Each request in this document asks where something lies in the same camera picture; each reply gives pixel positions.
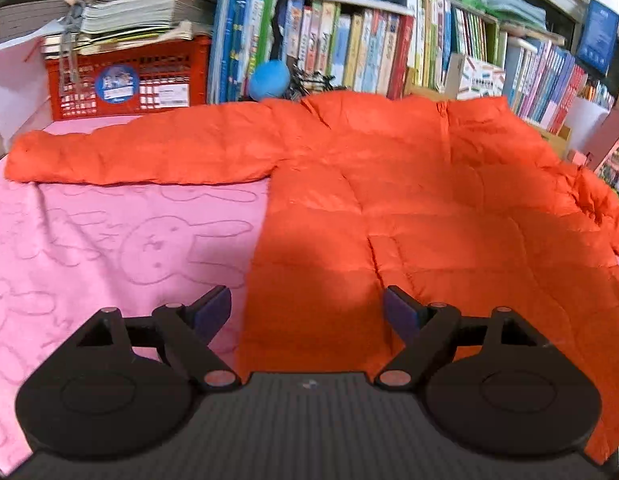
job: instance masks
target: book spine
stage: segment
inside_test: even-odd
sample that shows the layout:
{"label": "book spine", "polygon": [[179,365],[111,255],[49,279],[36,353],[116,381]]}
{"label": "book spine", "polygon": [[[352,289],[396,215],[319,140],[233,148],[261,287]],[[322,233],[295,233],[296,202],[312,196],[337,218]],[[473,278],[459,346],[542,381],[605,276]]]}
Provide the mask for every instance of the book spine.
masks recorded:
{"label": "book spine", "polygon": [[290,0],[291,6],[289,9],[289,41],[287,46],[287,56],[298,59],[298,50],[300,49],[300,30],[303,20],[303,0]]}
{"label": "book spine", "polygon": [[327,75],[329,47],[332,44],[332,31],[334,30],[334,12],[336,12],[336,6],[334,6],[332,2],[323,3],[323,14],[320,18],[318,55],[315,69],[315,71],[321,73],[321,75]]}
{"label": "book spine", "polygon": [[573,80],[570,82],[570,86],[567,93],[565,94],[565,98],[563,99],[563,102],[561,102],[559,110],[557,112],[557,116],[554,119],[554,125],[551,131],[553,134],[557,134],[558,132],[560,132],[563,124],[565,124],[567,113],[572,107],[572,104],[574,104],[574,99],[576,99],[576,96],[587,81],[587,74],[585,73],[585,71],[579,66],[575,67],[576,69],[574,70]]}
{"label": "book spine", "polygon": [[[412,11],[414,20],[418,19],[418,0],[407,0],[407,8]],[[414,27],[412,41],[409,44],[409,53],[407,54],[407,68],[416,68],[416,35],[417,27]]]}
{"label": "book spine", "polygon": [[533,62],[535,54],[531,53],[531,51],[526,50],[523,55],[523,68],[521,70],[521,76],[518,81],[518,86],[516,87],[516,92],[514,94],[513,104],[512,104],[512,112],[518,115],[518,108],[521,104],[521,100],[523,98],[523,90],[525,89],[525,84],[527,81],[527,76],[529,74],[529,67]]}
{"label": "book spine", "polygon": [[527,96],[529,95],[529,93],[531,92],[531,87],[534,84],[534,78],[536,77],[536,71],[538,70],[538,67],[539,67],[540,57],[541,57],[541,51],[539,50],[539,53],[534,54],[534,56],[532,57],[529,63],[529,70],[525,78],[525,84],[523,85],[523,92],[521,95],[521,100],[519,102],[518,109],[516,110],[516,115],[518,115],[518,117],[523,116],[523,111],[525,110],[524,108],[525,100]]}
{"label": "book spine", "polygon": [[369,48],[367,51],[367,61],[365,62],[365,75],[363,76],[363,92],[371,91],[371,81],[374,77],[374,62],[378,49],[379,31],[381,30],[382,13],[374,10],[371,19],[371,32],[369,33]]}
{"label": "book spine", "polygon": [[327,76],[332,75],[332,65],[334,63],[334,50],[336,50],[336,34],[341,18],[341,4],[335,4],[334,8],[334,28],[332,29],[332,40],[329,45],[329,56],[327,57]]}
{"label": "book spine", "polygon": [[234,13],[236,12],[236,7],[234,3],[236,0],[229,0],[228,9],[227,9],[227,20],[225,22],[225,33],[224,33],[224,42],[223,42],[223,57],[220,62],[220,92],[218,96],[218,102],[226,103],[227,102],[227,87],[229,80],[229,62],[232,50],[232,33],[234,31]]}
{"label": "book spine", "polygon": [[451,2],[445,0],[445,47],[443,48],[443,87],[445,86],[445,79],[447,78],[447,71],[449,70],[449,59],[451,58],[451,37],[453,26],[451,24]]}
{"label": "book spine", "polygon": [[539,55],[539,58],[540,58],[539,64],[536,68],[533,80],[531,82],[531,89],[529,91],[527,98],[525,99],[525,102],[523,103],[523,110],[522,110],[521,117],[527,117],[529,114],[529,109],[531,108],[532,102],[534,101],[534,98],[536,97],[536,92],[539,89],[539,85],[545,73],[545,67],[547,66],[547,60],[549,59],[549,54],[551,54],[551,51],[552,51],[551,43],[550,42],[544,43],[542,53]]}
{"label": "book spine", "polygon": [[338,30],[336,31],[336,41],[334,42],[334,55],[332,62],[331,75],[334,76],[333,86],[342,86],[345,77],[345,58],[347,57],[347,40],[352,27],[352,17],[342,14],[338,18]]}
{"label": "book spine", "polygon": [[434,65],[434,89],[443,90],[443,56],[445,55],[445,0],[436,1],[438,35],[436,38],[436,63]]}
{"label": "book spine", "polygon": [[256,14],[256,4],[258,0],[247,0],[246,11],[243,21],[243,35],[240,42],[240,60],[238,62],[238,89],[237,97],[244,95],[246,85],[247,68],[251,54],[252,36],[254,30],[254,16]]}
{"label": "book spine", "polygon": [[307,60],[305,61],[305,73],[314,73],[318,58],[318,34],[320,33],[320,16],[323,6],[321,2],[311,4],[311,27],[309,28],[309,41],[307,46]]}
{"label": "book spine", "polygon": [[358,48],[358,61],[356,63],[356,77],[353,89],[355,92],[363,90],[363,78],[365,78],[365,68],[367,66],[367,55],[369,50],[369,40],[371,38],[371,25],[374,13],[372,10],[365,9],[363,17],[363,33],[361,34],[361,44]]}
{"label": "book spine", "polygon": [[272,0],[264,0],[262,4],[262,18],[258,34],[258,48],[256,50],[256,66],[265,61],[265,50],[269,36],[270,20],[272,19]]}
{"label": "book spine", "polygon": [[456,32],[456,52],[467,56],[465,49],[465,27],[463,26],[463,17],[461,10],[454,7],[454,26]]}
{"label": "book spine", "polygon": [[556,61],[556,53],[554,49],[550,46],[550,53],[547,58],[547,63],[545,65],[545,70],[540,76],[539,86],[536,89],[535,94],[531,99],[531,106],[529,107],[529,111],[527,112],[526,118],[533,119],[533,115],[536,112],[536,108],[539,106],[539,101],[543,98],[545,92],[547,91],[547,82],[551,78],[552,67]]}
{"label": "book spine", "polygon": [[467,12],[465,12],[465,10],[463,9],[459,9],[459,10],[461,11],[463,39],[465,40],[465,53],[470,57],[474,57],[474,50],[472,49],[472,43],[471,43],[471,35],[469,33],[469,16]]}
{"label": "book spine", "polygon": [[402,16],[398,27],[397,52],[389,78],[389,90],[387,97],[398,99],[403,93],[405,73],[407,73],[407,56],[409,54],[409,43],[412,41],[412,31],[414,30],[414,17]]}
{"label": "book spine", "polygon": [[300,27],[300,37],[298,45],[298,63],[296,66],[299,70],[305,70],[305,61],[307,61],[307,50],[309,46],[309,34],[311,30],[311,7],[305,7],[303,9],[303,21]]}
{"label": "book spine", "polygon": [[567,88],[567,83],[571,79],[572,72],[574,70],[574,57],[569,53],[565,53],[565,62],[563,63],[563,70],[561,70],[561,74],[558,77],[558,81],[556,83],[556,87],[554,88],[554,92],[549,99],[547,104],[547,109],[543,115],[541,120],[541,127],[547,130],[554,119],[554,115],[556,113],[558,103],[561,101],[563,94],[565,93],[565,89]]}
{"label": "book spine", "polygon": [[485,22],[482,18],[478,18],[478,24],[480,25],[480,46],[481,46],[481,55],[484,62],[487,62],[487,30],[485,28]]}
{"label": "book spine", "polygon": [[534,115],[532,116],[532,120],[537,123],[541,123],[543,115],[545,114],[545,110],[547,109],[547,104],[552,94],[554,93],[554,88],[558,82],[558,76],[560,75],[561,70],[563,70],[563,65],[565,63],[565,54],[564,52],[556,47],[555,51],[555,59],[552,64],[551,74],[549,76],[547,85],[545,85],[543,96],[534,111]]}
{"label": "book spine", "polygon": [[[276,3],[278,2],[278,0],[272,0],[272,12],[270,13],[270,19],[273,18],[274,13],[276,12]],[[280,24],[282,22],[282,20],[285,19],[285,15],[283,14],[282,17],[280,17],[280,21],[278,21],[278,24]],[[265,46],[265,60],[269,61],[270,59],[272,59],[272,48],[273,48],[273,28],[272,28],[272,24],[269,23],[268,27],[267,27],[267,44]]]}
{"label": "book spine", "polygon": [[220,102],[220,88],[224,86],[220,79],[223,53],[225,51],[225,25],[227,23],[227,4],[229,0],[218,0],[218,9],[214,14],[214,41],[211,43],[209,53],[209,73],[207,83],[207,102],[218,104]]}
{"label": "book spine", "polygon": [[379,84],[376,87],[376,93],[384,96],[387,96],[387,91],[389,90],[389,79],[391,78],[391,69],[396,54],[399,23],[400,19],[397,15],[389,15],[387,20],[387,32],[385,33],[385,44],[383,46],[381,73],[379,75]]}
{"label": "book spine", "polygon": [[423,86],[429,87],[429,68],[432,60],[432,0],[425,0],[425,55],[423,56]]}
{"label": "book spine", "polygon": [[561,100],[557,103],[554,117],[552,118],[549,124],[549,127],[547,129],[549,132],[556,133],[558,131],[557,124],[560,123],[561,121],[561,117],[562,117],[565,105],[568,102],[571,102],[571,99],[572,99],[571,94],[573,94],[573,92],[575,91],[580,75],[581,73],[579,70],[579,66],[577,64],[574,64],[572,68],[572,73],[570,74],[569,80],[567,81],[567,86],[565,87],[565,92],[562,95]]}
{"label": "book spine", "polygon": [[347,46],[347,60],[345,60],[345,79],[343,86],[352,89],[356,77],[356,65],[358,63],[358,50],[363,33],[363,16],[354,14],[352,27],[350,28],[349,45]]}
{"label": "book spine", "polygon": [[381,64],[383,60],[383,47],[385,46],[385,35],[387,34],[387,22],[389,20],[389,16],[387,12],[381,13],[381,20],[379,22],[379,31],[377,34],[376,41],[376,56],[373,59],[373,71],[371,77],[371,85],[369,87],[368,92],[375,93],[376,88],[379,85],[379,78],[381,77]]}
{"label": "book spine", "polygon": [[227,101],[233,102],[238,99],[238,70],[240,65],[240,48],[243,41],[244,14],[247,0],[235,0],[234,26],[232,32],[232,47],[229,55],[229,80],[227,86]]}
{"label": "book spine", "polygon": [[252,41],[249,49],[249,64],[247,66],[247,78],[250,78],[256,69],[256,60],[258,54],[258,42],[260,40],[260,24],[262,23],[262,12],[264,10],[265,0],[257,0],[254,16],[252,19]]}
{"label": "book spine", "polygon": [[503,96],[512,107],[513,95],[518,83],[521,65],[523,63],[523,49],[519,46],[510,45],[505,56],[505,84],[503,85]]}
{"label": "book spine", "polygon": [[436,59],[438,57],[438,1],[432,0],[432,31],[430,32],[429,88],[436,89]]}
{"label": "book spine", "polygon": [[416,86],[422,86],[423,63],[425,62],[425,0],[418,0],[418,16],[414,22],[414,28],[416,29],[416,66],[414,67],[414,84]]}

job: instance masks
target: red plastic basket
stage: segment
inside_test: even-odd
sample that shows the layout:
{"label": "red plastic basket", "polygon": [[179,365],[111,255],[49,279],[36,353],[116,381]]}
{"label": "red plastic basket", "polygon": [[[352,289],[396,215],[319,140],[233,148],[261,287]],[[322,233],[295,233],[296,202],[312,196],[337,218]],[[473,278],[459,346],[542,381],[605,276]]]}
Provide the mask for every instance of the red plastic basket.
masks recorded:
{"label": "red plastic basket", "polygon": [[[163,112],[169,108],[161,105],[158,96],[165,85],[188,85],[189,105],[205,104],[210,45],[211,40],[201,36],[192,41],[169,41],[78,56],[80,88],[67,82],[63,96],[58,92],[59,62],[57,59],[48,60],[54,120]],[[95,88],[99,75],[115,65],[130,67],[138,75],[138,91],[117,104],[101,99]]]}

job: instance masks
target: circular mount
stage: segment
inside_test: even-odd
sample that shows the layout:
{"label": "circular mount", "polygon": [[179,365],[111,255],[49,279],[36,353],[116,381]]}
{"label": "circular mount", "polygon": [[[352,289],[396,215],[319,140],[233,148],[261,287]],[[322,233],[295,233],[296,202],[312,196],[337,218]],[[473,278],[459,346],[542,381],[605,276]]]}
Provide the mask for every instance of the circular mount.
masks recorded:
{"label": "circular mount", "polygon": [[555,348],[504,345],[441,368],[425,404],[452,439],[517,458],[584,445],[601,408],[595,386]]}

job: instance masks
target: textured black surface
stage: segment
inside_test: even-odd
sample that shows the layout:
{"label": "textured black surface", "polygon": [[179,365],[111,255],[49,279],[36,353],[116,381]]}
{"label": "textured black surface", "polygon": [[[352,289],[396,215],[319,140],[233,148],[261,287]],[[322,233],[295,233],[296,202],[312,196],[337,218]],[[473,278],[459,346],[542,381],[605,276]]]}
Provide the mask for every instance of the textured black surface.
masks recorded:
{"label": "textured black surface", "polygon": [[438,433],[411,394],[363,374],[254,374],[204,400],[176,436],[111,463],[37,454],[13,480],[598,480],[579,454],[506,462]]}

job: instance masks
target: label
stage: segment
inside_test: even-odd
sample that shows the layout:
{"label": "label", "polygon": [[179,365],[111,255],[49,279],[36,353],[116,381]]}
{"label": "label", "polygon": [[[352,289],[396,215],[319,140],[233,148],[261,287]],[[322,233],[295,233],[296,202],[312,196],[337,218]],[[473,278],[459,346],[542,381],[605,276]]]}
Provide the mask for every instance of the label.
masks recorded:
{"label": "label", "polygon": [[128,65],[113,65],[96,78],[96,94],[105,102],[119,104],[138,93],[140,83],[136,71]]}
{"label": "label", "polygon": [[178,108],[189,106],[189,85],[160,85],[158,91],[158,107]]}

